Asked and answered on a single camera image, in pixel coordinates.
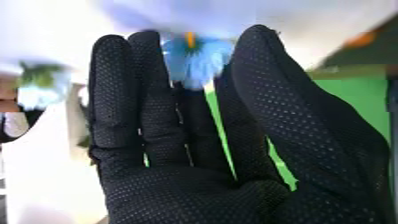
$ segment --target green background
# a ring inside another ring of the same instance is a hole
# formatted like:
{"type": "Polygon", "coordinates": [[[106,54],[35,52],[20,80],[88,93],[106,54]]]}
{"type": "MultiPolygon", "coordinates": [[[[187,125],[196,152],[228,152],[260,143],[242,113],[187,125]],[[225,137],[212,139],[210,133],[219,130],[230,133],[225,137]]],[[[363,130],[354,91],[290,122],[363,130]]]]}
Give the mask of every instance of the green background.
{"type": "MultiPolygon", "coordinates": [[[[342,80],[322,80],[317,81],[321,87],[353,104],[356,107],[362,116],[369,120],[370,124],[378,128],[379,132],[390,140],[390,114],[386,110],[386,91],[388,91],[388,82],[385,78],[356,78],[342,80]]],[[[209,93],[209,102],[212,107],[212,112],[216,116],[216,122],[219,127],[219,133],[225,143],[225,149],[228,153],[228,143],[226,143],[226,134],[221,124],[221,113],[218,108],[218,97],[216,93],[209,93]]],[[[273,148],[273,158],[276,160],[280,172],[283,174],[287,183],[296,189],[296,178],[287,169],[285,163],[278,157],[274,148],[273,148]]]]}

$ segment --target finger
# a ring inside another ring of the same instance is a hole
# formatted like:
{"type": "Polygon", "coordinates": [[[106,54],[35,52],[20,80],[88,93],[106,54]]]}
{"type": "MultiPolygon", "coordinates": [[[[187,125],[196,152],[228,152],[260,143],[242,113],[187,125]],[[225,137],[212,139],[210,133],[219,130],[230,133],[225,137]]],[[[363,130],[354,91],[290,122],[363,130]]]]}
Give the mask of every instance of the finger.
{"type": "Polygon", "coordinates": [[[305,186],[333,192],[353,203],[370,198],[372,189],[383,202],[386,197],[378,192],[388,190],[386,140],[353,106],[314,83],[266,26],[255,26],[241,37],[234,79],[305,186]]]}
{"type": "Polygon", "coordinates": [[[179,109],[189,134],[189,152],[194,166],[232,175],[216,120],[205,91],[191,91],[177,84],[179,109]]]}
{"type": "Polygon", "coordinates": [[[239,181],[274,179],[283,183],[266,134],[237,94],[230,65],[216,80],[216,92],[239,181]]]}
{"type": "Polygon", "coordinates": [[[107,166],[113,172],[131,166],[145,166],[139,83],[132,62],[134,52],[127,40],[120,36],[106,36],[93,49],[90,128],[91,156],[100,167],[107,166]]]}
{"type": "Polygon", "coordinates": [[[177,113],[177,99],[161,48],[161,35],[154,31],[129,38],[138,54],[134,63],[141,73],[141,127],[152,166],[189,165],[186,134],[177,113]]]}
{"type": "Polygon", "coordinates": [[[0,112],[20,112],[15,100],[0,100],[0,112]]]}

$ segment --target black glove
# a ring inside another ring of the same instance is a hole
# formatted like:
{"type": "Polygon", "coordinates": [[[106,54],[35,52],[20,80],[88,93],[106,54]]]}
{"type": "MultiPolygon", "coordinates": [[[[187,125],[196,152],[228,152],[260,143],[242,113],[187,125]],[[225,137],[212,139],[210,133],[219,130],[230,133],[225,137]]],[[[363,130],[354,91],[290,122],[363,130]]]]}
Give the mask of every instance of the black glove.
{"type": "Polygon", "coordinates": [[[159,33],[100,39],[91,157],[111,223],[388,223],[386,140],[310,80],[264,26],[242,35],[216,91],[237,179],[205,93],[170,85],[159,33]],[[294,193],[264,133],[299,179],[294,193]]]}

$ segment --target hand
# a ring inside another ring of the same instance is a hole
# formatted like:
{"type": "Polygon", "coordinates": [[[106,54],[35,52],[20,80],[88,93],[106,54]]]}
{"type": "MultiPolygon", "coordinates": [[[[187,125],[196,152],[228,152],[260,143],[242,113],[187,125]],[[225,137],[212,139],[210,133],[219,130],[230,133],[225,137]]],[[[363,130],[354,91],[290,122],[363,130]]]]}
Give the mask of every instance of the hand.
{"type": "Polygon", "coordinates": [[[131,43],[104,37],[91,66],[91,157],[111,223],[388,223],[386,140],[312,82],[273,30],[246,31],[216,82],[237,179],[205,94],[171,89],[159,34],[134,34],[131,43]],[[264,131],[299,179],[294,193],[264,131]]]}
{"type": "Polygon", "coordinates": [[[0,112],[20,112],[17,104],[17,76],[0,74],[0,112]]]}

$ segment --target blue flower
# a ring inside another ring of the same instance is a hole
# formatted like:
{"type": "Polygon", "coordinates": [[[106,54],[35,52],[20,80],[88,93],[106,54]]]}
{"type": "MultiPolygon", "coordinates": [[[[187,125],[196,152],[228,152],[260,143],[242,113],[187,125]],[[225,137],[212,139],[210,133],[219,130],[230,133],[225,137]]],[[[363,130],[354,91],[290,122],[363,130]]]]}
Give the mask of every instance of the blue flower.
{"type": "Polygon", "coordinates": [[[186,38],[177,37],[164,44],[164,53],[171,80],[182,82],[187,89],[203,89],[230,63],[234,43],[198,37],[191,48],[186,38]]]}

